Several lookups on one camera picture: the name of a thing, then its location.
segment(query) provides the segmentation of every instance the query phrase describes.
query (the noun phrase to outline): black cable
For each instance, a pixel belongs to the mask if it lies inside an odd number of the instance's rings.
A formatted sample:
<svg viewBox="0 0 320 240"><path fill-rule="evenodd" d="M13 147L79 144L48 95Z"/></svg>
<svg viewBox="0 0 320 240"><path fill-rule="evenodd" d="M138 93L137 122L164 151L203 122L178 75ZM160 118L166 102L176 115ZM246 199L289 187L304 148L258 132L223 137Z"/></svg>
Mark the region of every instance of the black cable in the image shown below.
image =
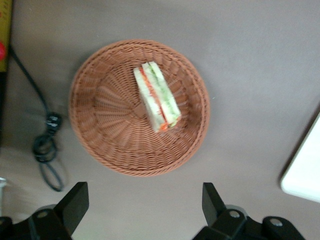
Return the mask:
<svg viewBox="0 0 320 240"><path fill-rule="evenodd" d="M30 84L32 85L32 87L34 88L35 92L37 93L43 104L46 114L46 131L44 134L41 134L35 138L33 142L32 152L35 160L39 162L40 172L46 184L54 191L61 192L64 188L63 182L57 171L50 165L50 162L53 161L57 156L58 149L54 140L54 135L60 129L60 126L62 124L62 118L59 114L49 111L49 107L39 87L37 86L34 79L31 77L31 75L28 73L28 71L18 58L12 46L9 46L9 52L12 55L15 62L20 67L20 69L22 70L22 72L24 73L24 75L26 76L26 78L28 79L28 81L30 82ZM58 187L54 186L49 181L49 178L45 172L45 167L52 173L54 178L57 180Z"/></svg>

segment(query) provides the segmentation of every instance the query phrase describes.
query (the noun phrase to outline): wicker basket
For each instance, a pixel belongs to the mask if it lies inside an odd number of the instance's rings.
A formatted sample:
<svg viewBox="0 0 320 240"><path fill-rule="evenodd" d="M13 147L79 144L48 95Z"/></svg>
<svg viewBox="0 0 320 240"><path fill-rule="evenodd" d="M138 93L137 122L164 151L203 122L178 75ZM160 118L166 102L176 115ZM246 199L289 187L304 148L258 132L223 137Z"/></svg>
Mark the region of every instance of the wicker basket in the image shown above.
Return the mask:
<svg viewBox="0 0 320 240"><path fill-rule="evenodd" d="M133 68L155 61L180 108L174 129L155 133L140 100ZM200 147L210 103L195 67L172 48L151 40L103 47L78 70L70 93L72 127L85 149L106 167L155 176L184 164Z"/></svg>

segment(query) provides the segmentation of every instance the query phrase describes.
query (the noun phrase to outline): red object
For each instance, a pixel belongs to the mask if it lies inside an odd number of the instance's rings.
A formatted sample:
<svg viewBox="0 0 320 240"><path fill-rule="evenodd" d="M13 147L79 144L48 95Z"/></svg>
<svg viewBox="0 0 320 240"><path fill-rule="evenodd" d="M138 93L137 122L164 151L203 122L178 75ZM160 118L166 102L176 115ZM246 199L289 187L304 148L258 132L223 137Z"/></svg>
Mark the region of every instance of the red object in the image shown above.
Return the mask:
<svg viewBox="0 0 320 240"><path fill-rule="evenodd" d="M6 53L6 46L2 42L0 42L0 61L5 59L7 55Z"/></svg>

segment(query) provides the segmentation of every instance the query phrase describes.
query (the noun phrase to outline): screw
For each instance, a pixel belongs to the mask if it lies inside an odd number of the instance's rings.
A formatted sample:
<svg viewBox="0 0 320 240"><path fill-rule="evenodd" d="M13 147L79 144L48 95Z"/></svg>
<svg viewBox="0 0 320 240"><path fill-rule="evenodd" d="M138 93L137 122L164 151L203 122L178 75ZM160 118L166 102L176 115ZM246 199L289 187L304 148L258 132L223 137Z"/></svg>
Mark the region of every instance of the screw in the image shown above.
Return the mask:
<svg viewBox="0 0 320 240"><path fill-rule="evenodd" d="M271 218L270 222L273 225L275 225L276 227L282 227L283 226L282 222L279 219L276 219L276 218Z"/></svg>
<svg viewBox="0 0 320 240"><path fill-rule="evenodd" d="M235 218L235 219L240 218L240 214L239 214L237 211L235 211L235 210L231 210L231 211L229 212L229 214L230 214L231 217L233 217L233 218Z"/></svg>
<svg viewBox="0 0 320 240"><path fill-rule="evenodd" d="M3 177L0 177L0 217L2 216L2 190L6 184L7 180Z"/></svg>
<svg viewBox="0 0 320 240"><path fill-rule="evenodd" d="M40 212L36 217L37 217L38 219L41 219L41 218L46 217L47 215L48 215L47 211L42 211L42 212Z"/></svg>

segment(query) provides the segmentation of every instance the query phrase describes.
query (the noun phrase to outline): sandwich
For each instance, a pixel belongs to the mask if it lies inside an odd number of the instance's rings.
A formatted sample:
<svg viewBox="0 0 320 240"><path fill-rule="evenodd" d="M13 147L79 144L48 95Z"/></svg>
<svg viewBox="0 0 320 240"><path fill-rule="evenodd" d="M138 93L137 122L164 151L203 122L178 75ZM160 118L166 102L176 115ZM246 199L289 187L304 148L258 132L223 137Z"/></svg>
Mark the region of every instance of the sandwich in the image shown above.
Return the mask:
<svg viewBox="0 0 320 240"><path fill-rule="evenodd" d="M181 112L168 84L154 62L146 62L133 69L142 102L155 132L173 128L181 119Z"/></svg>

